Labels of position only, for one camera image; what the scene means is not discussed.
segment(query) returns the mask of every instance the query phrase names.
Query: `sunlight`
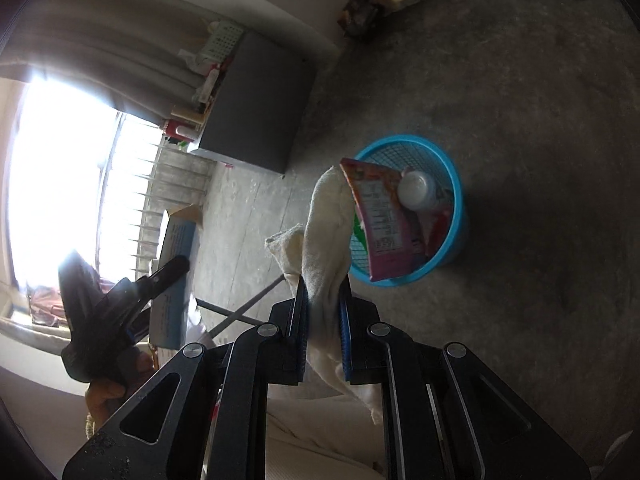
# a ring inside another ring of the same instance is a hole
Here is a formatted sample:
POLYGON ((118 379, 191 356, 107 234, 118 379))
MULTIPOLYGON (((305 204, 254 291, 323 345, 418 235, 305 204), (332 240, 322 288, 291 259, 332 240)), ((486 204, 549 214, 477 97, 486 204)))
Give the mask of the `sunlight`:
POLYGON ((76 249, 93 264, 100 170, 117 111, 72 88, 31 83, 12 154, 9 229, 23 288, 57 286, 58 264, 76 249))

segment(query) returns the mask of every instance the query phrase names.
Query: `metal rod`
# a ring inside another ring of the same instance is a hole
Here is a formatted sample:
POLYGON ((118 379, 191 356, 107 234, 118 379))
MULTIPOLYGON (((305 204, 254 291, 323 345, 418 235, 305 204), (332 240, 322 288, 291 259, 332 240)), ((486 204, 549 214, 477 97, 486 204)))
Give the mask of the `metal rod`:
POLYGON ((158 211, 151 211, 151 209, 135 209, 135 208, 132 208, 131 211, 140 211, 143 215, 162 216, 164 214, 164 212, 159 213, 158 211))
MULTIPOLYGON (((199 298, 196 298, 196 303, 198 306, 202 308, 206 308, 207 310, 216 312, 217 314, 222 314, 223 316, 231 316, 233 314, 232 310, 227 310, 226 308, 222 308, 221 306, 214 305, 213 303, 207 303, 207 301, 200 300, 199 298)), ((263 323, 258 319, 254 319, 253 317, 247 317, 247 316, 240 316, 238 318, 238 321, 242 321, 250 325, 261 325, 263 323)))
POLYGON ((135 176, 138 176, 140 178, 144 178, 145 180, 150 180, 152 182, 161 182, 162 184, 167 184, 169 186, 176 186, 176 187, 181 187, 183 189, 189 189, 191 191, 197 191, 198 193, 203 193, 204 192, 204 190, 202 188, 185 186, 184 184, 176 184, 175 182, 171 182, 170 180, 163 180, 162 178, 159 178, 159 177, 156 177, 156 176, 145 176, 145 175, 140 175, 140 174, 137 174, 135 176))
POLYGON ((261 290, 258 294, 252 297, 243 306, 239 307, 235 312, 230 314, 226 319, 222 320, 222 322, 218 323, 215 327, 209 330, 209 335, 211 337, 217 336, 226 327, 232 324, 236 319, 239 319, 239 317, 242 316, 242 314, 244 314, 252 306, 258 303, 258 301, 264 298, 270 290, 273 290, 276 287, 276 285, 278 285, 280 282, 283 282, 283 281, 284 281, 284 274, 281 274, 270 285, 267 285, 263 290, 261 290))
POLYGON ((149 242, 147 240, 136 240, 135 238, 129 238, 131 242, 137 242, 139 244, 147 244, 147 245, 159 245, 158 242, 149 242))
POLYGON ((158 200, 164 200, 165 202, 173 202, 174 204, 191 205, 193 203, 193 202, 183 202, 182 200, 176 200, 176 199, 173 199, 173 198, 165 198, 163 196, 154 195, 153 193, 142 193, 140 191, 136 191, 135 193, 136 193, 136 195, 146 196, 149 199, 157 198, 158 200))
POLYGON ((146 229, 148 231, 155 231, 156 233, 160 232, 159 227, 149 227, 147 225, 140 225, 140 224, 129 224, 129 225, 133 225, 133 227, 139 227, 140 229, 146 229))
POLYGON ((126 120, 127 115, 124 112, 118 112, 116 114, 116 133, 113 136, 113 142, 111 143, 111 149, 107 156, 107 162, 104 165, 104 169, 100 172, 100 199, 98 200, 98 223, 95 229, 95 271, 100 274, 100 233, 102 231, 102 212, 104 209, 104 198, 107 194, 107 184, 109 182, 109 173, 113 167, 113 157, 116 153, 116 145, 120 139, 122 133, 122 126, 126 120))
POLYGON ((176 150, 175 148, 169 148, 168 145, 160 146, 159 144, 153 144, 151 142, 149 144, 151 144, 152 146, 157 146, 161 150, 164 150, 165 148, 167 148, 167 150, 169 150, 172 153, 180 153, 181 155, 187 155, 187 156, 191 155, 191 153, 188 153, 188 152, 182 152, 181 150, 176 150))
POLYGON ((157 166, 166 166, 168 168, 174 168, 174 170, 186 171, 187 173, 193 173, 199 176, 209 176, 209 173, 200 173, 199 171, 188 170, 187 168, 181 168, 180 166, 174 166, 173 164, 167 164, 166 162, 154 162, 152 160, 146 160, 146 158, 139 158, 138 160, 142 160, 143 162, 148 162, 149 164, 156 164, 157 166))

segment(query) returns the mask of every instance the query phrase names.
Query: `white bottle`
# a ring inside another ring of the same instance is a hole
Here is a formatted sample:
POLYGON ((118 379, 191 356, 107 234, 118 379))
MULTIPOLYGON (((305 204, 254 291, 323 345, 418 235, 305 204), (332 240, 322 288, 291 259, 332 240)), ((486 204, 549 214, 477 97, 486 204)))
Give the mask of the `white bottle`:
POLYGON ((436 209, 441 196, 439 184, 424 171, 409 171, 398 184, 398 200, 411 211, 436 209))
POLYGON ((184 126, 183 124, 181 124, 180 126, 178 126, 175 129, 175 133, 177 133, 181 137, 184 137, 185 139, 189 139, 189 140, 192 140, 192 141, 193 140, 198 140, 198 137, 200 137, 200 133, 198 133, 193 128, 190 128, 188 126, 184 126))

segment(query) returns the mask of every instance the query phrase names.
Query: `window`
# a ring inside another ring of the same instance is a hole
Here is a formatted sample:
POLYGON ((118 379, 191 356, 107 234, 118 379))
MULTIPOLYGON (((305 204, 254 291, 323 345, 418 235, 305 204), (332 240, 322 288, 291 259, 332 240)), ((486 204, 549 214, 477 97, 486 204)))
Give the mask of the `window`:
POLYGON ((112 282, 135 277, 162 131, 71 86, 31 83, 12 153, 8 221, 22 290, 58 286, 77 250, 112 282))

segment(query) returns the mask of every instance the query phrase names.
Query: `blue plastic basket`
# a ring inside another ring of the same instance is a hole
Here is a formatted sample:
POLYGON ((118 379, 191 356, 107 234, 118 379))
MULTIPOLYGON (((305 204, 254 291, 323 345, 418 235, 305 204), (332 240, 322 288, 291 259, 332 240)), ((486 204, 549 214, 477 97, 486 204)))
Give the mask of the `blue plastic basket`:
POLYGON ((411 274, 372 282, 369 279, 369 259, 355 235, 351 235, 351 274, 376 286, 397 286, 411 283, 431 272, 435 267, 451 262, 462 250, 468 235, 468 219, 462 197, 462 185, 449 157, 435 144, 421 137, 399 135, 385 137, 362 150, 355 157, 364 162, 382 164, 402 171, 407 166, 431 174, 444 188, 453 192, 453 218, 449 233, 437 253, 411 274))

